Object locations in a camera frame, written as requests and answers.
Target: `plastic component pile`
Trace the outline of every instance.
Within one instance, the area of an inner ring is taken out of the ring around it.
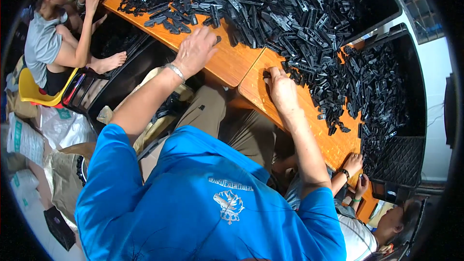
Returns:
[[[369,13],[362,0],[122,0],[120,10],[149,13],[146,27],[162,24],[173,34],[190,33],[189,24],[218,28],[224,19],[232,46],[266,47],[285,57],[283,69],[309,87],[329,135],[337,127],[353,128],[339,120],[345,103],[351,117],[361,111],[366,124],[359,137],[371,165],[406,121],[403,82],[389,44],[363,52],[345,48],[350,56],[343,65],[337,57],[353,26]],[[198,14],[208,18],[198,22]]]

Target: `person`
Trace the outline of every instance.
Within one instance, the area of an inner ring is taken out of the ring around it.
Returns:
[[[24,57],[36,84],[48,95],[56,95],[73,69],[88,66],[97,73],[120,67],[126,52],[96,59],[89,53],[90,38],[106,15],[92,24],[99,0],[77,0],[86,7],[84,21],[68,0],[36,0],[33,19],[27,31]],[[71,31],[80,34],[79,41]]]
[[[296,85],[277,67],[268,85],[300,159],[298,212],[266,185],[275,140],[263,116],[248,113],[229,142],[217,139],[226,108],[222,87],[200,88],[142,185],[132,143],[174,89],[205,66],[215,43],[209,27],[195,29],[176,59],[130,95],[101,131],[75,211],[86,257],[345,260],[321,151]]]
[[[291,161],[286,160],[286,166],[291,167]],[[366,174],[359,174],[356,183],[355,194],[351,198],[348,207],[341,204],[345,198],[346,191],[340,197],[340,190],[349,180],[348,176],[355,175],[363,168],[362,154],[352,153],[345,164],[343,170],[337,172],[331,178],[333,203],[337,210],[337,217],[343,233],[346,245],[347,261],[361,261],[374,252],[389,253],[391,245],[397,247],[411,236],[414,231],[421,203],[414,199],[400,204],[390,209],[380,218],[377,229],[371,232],[361,221],[356,218],[356,211],[364,193],[369,187],[369,177]],[[299,208],[298,192],[300,191],[300,180],[298,172],[290,184],[285,198],[294,210]]]

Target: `woman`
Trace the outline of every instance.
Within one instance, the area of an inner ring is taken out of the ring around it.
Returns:
[[[120,67],[126,61],[126,52],[106,59],[96,59],[89,53],[90,38],[106,15],[92,24],[99,0],[77,0],[86,7],[85,19],[79,17],[76,7],[66,5],[68,0],[37,0],[34,18],[29,23],[24,57],[35,82],[48,95],[61,91],[73,69],[91,67],[104,73]],[[80,40],[70,30],[80,33]]]

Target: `yellow chair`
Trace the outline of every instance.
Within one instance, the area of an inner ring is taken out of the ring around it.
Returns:
[[[71,73],[65,87],[59,91],[55,96],[43,95],[40,92],[40,87],[35,83],[32,77],[31,71],[28,68],[23,68],[20,73],[20,79],[18,81],[18,90],[20,100],[23,102],[31,102],[33,105],[44,105],[49,107],[55,107],[61,105],[61,98],[68,85],[73,80],[74,76],[78,72],[79,68],[75,68]]]

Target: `scratched table surface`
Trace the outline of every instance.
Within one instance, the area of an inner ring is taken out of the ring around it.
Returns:
[[[152,28],[143,26],[144,22],[149,20],[149,14],[145,13],[143,16],[134,16],[133,14],[127,14],[123,11],[118,11],[118,7],[121,0],[104,0],[103,5],[110,11],[118,14],[125,20],[129,21],[133,25],[142,29],[144,32],[153,36],[163,44],[167,45],[173,50],[178,51],[181,42],[188,36],[186,33],[180,35],[171,34],[166,30],[163,25],[155,25]],[[188,27],[194,31],[197,28],[202,27],[201,24],[207,17],[204,15],[196,15],[199,24]],[[245,77],[246,73],[257,60],[259,55],[263,52],[263,49],[250,49],[249,47],[238,44],[233,48],[229,43],[229,37],[226,32],[227,24],[222,19],[221,26],[217,29],[212,29],[213,32],[221,36],[222,41],[217,44],[218,52],[213,58],[206,64],[204,71],[212,75],[217,81],[229,88],[236,88],[240,81]]]
[[[280,129],[285,130],[282,119],[279,117],[277,109],[270,99],[263,80],[263,71],[269,70],[270,67],[274,66],[281,68],[282,61],[285,61],[283,57],[270,49],[264,49],[264,52],[259,56],[258,60],[240,83],[239,93],[251,102],[256,110],[267,116]],[[317,115],[321,113],[317,111],[317,107],[314,107],[308,87],[297,86],[297,95],[298,103],[304,110],[310,128],[321,148],[325,162],[330,168],[337,170],[343,165],[346,157],[351,152],[360,153],[361,139],[358,138],[358,124],[361,123],[360,113],[357,119],[350,117],[348,112],[343,113],[340,121],[343,122],[345,127],[351,129],[351,131],[343,133],[338,128],[335,134],[329,136],[326,121],[317,119]],[[358,174],[361,172],[359,171],[351,176],[351,179],[348,181],[350,186],[356,187]],[[367,223],[378,200],[372,198],[372,189],[370,187],[363,199],[364,201],[358,209],[358,217]]]

